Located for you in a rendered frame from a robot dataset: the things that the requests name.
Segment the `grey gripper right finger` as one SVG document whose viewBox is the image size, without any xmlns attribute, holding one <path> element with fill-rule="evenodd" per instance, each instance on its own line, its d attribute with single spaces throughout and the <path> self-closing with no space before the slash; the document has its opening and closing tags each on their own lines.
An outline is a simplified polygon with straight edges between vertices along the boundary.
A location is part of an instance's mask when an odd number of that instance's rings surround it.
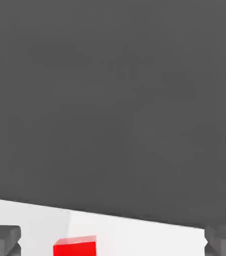
<svg viewBox="0 0 226 256">
<path fill-rule="evenodd" d="M 226 225 L 207 226 L 204 237 L 204 256 L 226 256 Z"/>
</svg>

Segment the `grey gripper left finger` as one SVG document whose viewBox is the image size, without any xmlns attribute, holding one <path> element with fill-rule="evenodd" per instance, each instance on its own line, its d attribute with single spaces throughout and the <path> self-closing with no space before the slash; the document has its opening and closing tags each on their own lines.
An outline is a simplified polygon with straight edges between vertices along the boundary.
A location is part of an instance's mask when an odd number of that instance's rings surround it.
<svg viewBox="0 0 226 256">
<path fill-rule="evenodd" d="M 21 234 L 18 225 L 0 225 L 0 256 L 21 256 Z"/>
</svg>

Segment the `small red cube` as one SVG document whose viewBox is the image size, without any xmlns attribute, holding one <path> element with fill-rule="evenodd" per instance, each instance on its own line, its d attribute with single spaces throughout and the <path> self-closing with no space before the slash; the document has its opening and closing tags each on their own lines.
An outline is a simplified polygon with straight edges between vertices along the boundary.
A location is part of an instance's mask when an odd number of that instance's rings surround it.
<svg viewBox="0 0 226 256">
<path fill-rule="evenodd" d="M 61 238 L 53 245 L 53 256 L 97 256 L 97 237 Z"/>
</svg>

